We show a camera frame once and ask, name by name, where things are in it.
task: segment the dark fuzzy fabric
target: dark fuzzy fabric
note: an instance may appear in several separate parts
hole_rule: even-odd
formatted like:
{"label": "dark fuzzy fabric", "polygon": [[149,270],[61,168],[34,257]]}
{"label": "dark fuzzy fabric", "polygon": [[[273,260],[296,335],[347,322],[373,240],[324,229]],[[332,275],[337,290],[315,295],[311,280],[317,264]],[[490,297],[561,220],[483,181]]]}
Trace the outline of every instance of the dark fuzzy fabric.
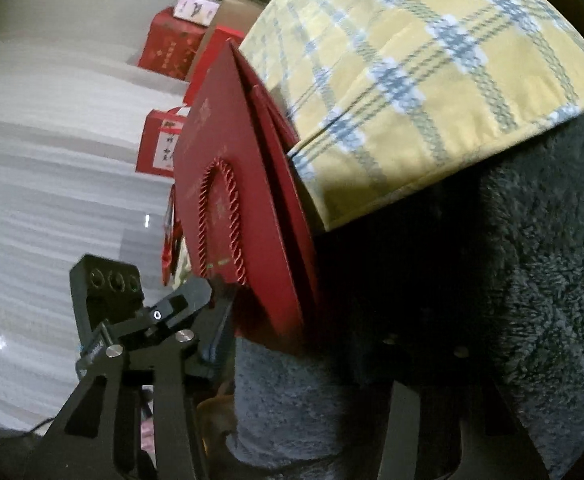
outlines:
{"label": "dark fuzzy fabric", "polygon": [[584,450],[584,115],[326,245],[346,240],[359,266],[341,283],[360,283],[388,326],[414,323],[484,357],[551,477],[563,476]]}
{"label": "dark fuzzy fabric", "polygon": [[[552,479],[566,473],[584,450],[584,115],[318,246],[342,304],[355,296],[382,326],[407,326],[424,344],[467,346]],[[244,346],[229,443],[260,468],[252,478],[364,478],[348,469],[352,392],[325,364]]]}
{"label": "dark fuzzy fabric", "polygon": [[36,433],[0,428],[0,471],[9,480],[22,480],[32,452],[40,442]]}
{"label": "dark fuzzy fabric", "polygon": [[584,116],[486,165],[477,211],[471,326],[560,478],[584,450]]}

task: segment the black cable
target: black cable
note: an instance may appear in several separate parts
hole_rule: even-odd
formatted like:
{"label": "black cable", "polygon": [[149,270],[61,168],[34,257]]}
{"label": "black cable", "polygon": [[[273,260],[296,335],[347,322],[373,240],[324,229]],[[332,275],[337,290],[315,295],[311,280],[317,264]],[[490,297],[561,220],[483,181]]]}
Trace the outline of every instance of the black cable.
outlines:
{"label": "black cable", "polygon": [[44,421],[41,421],[40,423],[38,423],[36,426],[34,426],[34,428],[31,428],[30,430],[26,431],[25,433],[21,433],[21,434],[18,434],[18,435],[6,436],[6,437],[3,437],[3,439],[4,440],[8,440],[8,439],[11,439],[11,438],[23,438],[23,437],[26,437],[26,436],[32,436],[32,434],[36,433],[37,430],[40,430],[46,424],[49,424],[53,420],[54,420],[54,417],[53,416],[50,416],[47,419],[45,419]]}

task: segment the red box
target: red box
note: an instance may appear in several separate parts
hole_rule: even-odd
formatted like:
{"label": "red box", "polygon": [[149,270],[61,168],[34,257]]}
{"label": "red box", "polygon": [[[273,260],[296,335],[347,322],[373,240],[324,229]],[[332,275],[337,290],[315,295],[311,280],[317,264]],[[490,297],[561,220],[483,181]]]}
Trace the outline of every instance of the red box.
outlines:
{"label": "red box", "polygon": [[194,67],[190,86],[188,86],[183,97],[183,103],[186,106],[192,106],[198,89],[201,88],[201,85],[208,74],[208,70],[210,70],[210,66],[218,57],[218,53],[221,52],[226,41],[234,40],[235,43],[241,44],[243,38],[245,38],[245,34],[238,30],[234,30],[233,28],[216,27],[214,29],[210,41],[205,46],[205,50],[201,54],[197,65]]}
{"label": "red box", "polygon": [[172,15],[173,7],[159,12],[150,24],[146,46],[138,66],[185,79],[207,27],[180,20]]}
{"label": "red box", "polygon": [[189,111],[176,107],[167,112],[152,110],[147,115],[136,158],[139,173],[174,177],[172,154]]}

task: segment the red twisted cord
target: red twisted cord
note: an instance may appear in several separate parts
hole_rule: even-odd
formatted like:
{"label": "red twisted cord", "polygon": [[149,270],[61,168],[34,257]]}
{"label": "red twisted cord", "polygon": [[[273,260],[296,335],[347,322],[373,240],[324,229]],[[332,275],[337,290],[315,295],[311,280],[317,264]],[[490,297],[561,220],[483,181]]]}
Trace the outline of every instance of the red twisted cord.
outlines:
{"label": "red twisted cord", "polygon": [[208,273],[208,203],[210,189],[216,172],[219,171],[226,184],[226,192],[230,203],[230,252],[234,262],[236,281],[241,285],[247,284],[245,261],[241,247],[241,215],[239,213],[239,192],[236,189],[236,180],[232,167],[222,158],[215,158],[203,174],[201,188],[198,194],[198,272],[202,278]]}

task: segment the yellow plaid cushion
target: yellow plaid cushion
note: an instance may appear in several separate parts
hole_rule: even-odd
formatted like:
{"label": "yellow plaid cushion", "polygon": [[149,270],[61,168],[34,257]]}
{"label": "yellow plaid cushion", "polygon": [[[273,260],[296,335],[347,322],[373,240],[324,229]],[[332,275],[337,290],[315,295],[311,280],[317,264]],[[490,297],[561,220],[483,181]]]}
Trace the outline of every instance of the yellow plaid cushion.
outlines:
{"label": "yellow plaid cushion", "polygon": [[323,230],[584,111],[584,39],[547,0],[272,0],[241,50]]}

